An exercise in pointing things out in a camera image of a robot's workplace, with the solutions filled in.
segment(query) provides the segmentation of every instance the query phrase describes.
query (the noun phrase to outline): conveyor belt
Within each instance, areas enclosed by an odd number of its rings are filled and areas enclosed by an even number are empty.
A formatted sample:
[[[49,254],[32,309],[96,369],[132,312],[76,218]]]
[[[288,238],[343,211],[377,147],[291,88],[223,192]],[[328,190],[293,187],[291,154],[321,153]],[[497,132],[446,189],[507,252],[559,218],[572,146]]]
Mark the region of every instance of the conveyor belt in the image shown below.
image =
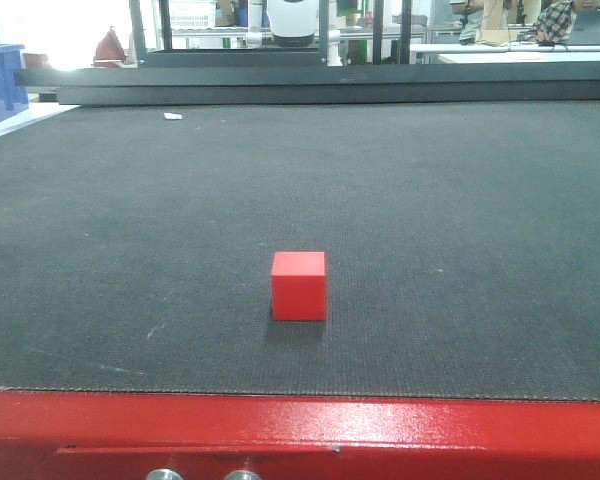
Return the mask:
[[[170,108],[0,138],[0,388],[600,400],[600,102]]]

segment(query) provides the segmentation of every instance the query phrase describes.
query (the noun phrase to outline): black frame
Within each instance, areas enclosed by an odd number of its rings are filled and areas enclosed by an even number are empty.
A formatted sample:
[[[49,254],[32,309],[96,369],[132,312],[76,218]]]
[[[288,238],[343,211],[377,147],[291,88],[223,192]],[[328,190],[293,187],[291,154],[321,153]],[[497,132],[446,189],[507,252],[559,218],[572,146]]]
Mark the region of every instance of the black frame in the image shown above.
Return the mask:
[[[382,5],[383,0],[375,1]],[[136,28],[142,24],[139,0],[130,0],[130,7],[136,49],[142,61],[147,52],[143,32]],[[328,67],[324,61],[328,48],[327,0],[321,0],[320,8],[323,50],[319,52],[321,61],[310,66],[284,61],[294,55],[300,58],[301,52],[273,49],[226,50],[220,60],[206,63],[202,59],[213,59],[219,50],[193,52],[197,56],[193,63],[193,57],[186,54],[180,57],[180,53],[167,52],[161,54],[163,57],[154,57],[154,68],[73,72],[25,69],[16,72],[16,82],[54,87],[60,103],[80,105],[600,100],[600,62],[408,64],[410,0],[403,0],[399,64],[377,65],[379,52],[374,52],[374,65]],[[374,37],[382,38],[382,22],[375,27]],[[279,55],[275,62],[272,55]],[[176,59],[185,59],[177,66],[186,68],[172,68]]]
[[[252,48],[245,50],[196,49],[174,50],[169,0],[158,0],[164,50],[148,52],[140,0],[129,0],[136,57],[141,67],[250,67],[320,65],[327,62],[329,48],[329,0],[319,0],[318,48]]]

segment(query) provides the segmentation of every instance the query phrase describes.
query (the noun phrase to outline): plaid shirt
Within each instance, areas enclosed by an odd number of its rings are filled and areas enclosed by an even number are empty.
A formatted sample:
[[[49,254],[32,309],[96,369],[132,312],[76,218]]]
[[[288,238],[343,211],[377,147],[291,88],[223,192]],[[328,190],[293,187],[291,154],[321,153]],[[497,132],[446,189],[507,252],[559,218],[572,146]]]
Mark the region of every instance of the plaid shirt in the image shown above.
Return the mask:
[[[531,28],[525,33],[523,38],[525,40],[536,40],[535,37],[538,32],[543,32],[546,40],[549,42],[566,42],[571,33],[573,12],[573,3],[571,0],[550,5],[538,15],[538,19],[531,25]]]

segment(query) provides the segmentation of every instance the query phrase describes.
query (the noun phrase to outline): white table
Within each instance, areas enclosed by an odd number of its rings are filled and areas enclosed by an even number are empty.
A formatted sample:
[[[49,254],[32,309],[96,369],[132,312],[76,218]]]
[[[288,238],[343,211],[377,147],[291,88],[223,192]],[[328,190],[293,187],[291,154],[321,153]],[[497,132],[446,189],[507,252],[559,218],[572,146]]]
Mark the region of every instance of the white table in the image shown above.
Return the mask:
[[[441,53],[443,63],[600,62],[600,52],[504,51],[494,53]]]

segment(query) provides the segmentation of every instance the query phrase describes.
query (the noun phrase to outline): black metal bar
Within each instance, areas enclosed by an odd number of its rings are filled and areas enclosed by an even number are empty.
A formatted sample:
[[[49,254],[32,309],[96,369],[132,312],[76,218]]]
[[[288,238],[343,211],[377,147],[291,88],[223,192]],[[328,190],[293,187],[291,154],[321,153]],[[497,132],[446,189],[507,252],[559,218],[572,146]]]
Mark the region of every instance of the black metal bar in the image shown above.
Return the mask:
[[[458,101],[600,100],[600,81],[464,82],[267,87],[63,87],[67,105],[306,105]]]
[[[129,0],[129,12],[131,13],[131,25],[133,32],[133,44],[138,63],[147,59],[147,44],[144,38],[144,25],[142,24],[142,11],[140,0]]]
[[[319,28],[320,38],[318,39],[318,47],[322,62],[327,64],[329,55],[329,0],[320,0],[319,3]]]
[[[374,65],[382,63],[382,29],[384,23],[384,0],[373,0],[373,56]]]
[[[400,20],[400,43],[398,45],[398,63],[409,63],[411,45],[411,0],[402,0]]]
[[[19,86],[44,87],[302,87],[315,85],[387,86],[409,84],[484,84],[487,90],[519,82],[600,81],[600,62],[380,65],[347,67],[86,68],[15,71]]]
[[[162,26],[162,42],[165,50],[173,49],[173,38],[171,33],[171,15],[169,14],[169,0],[159,0],[160,24]]]

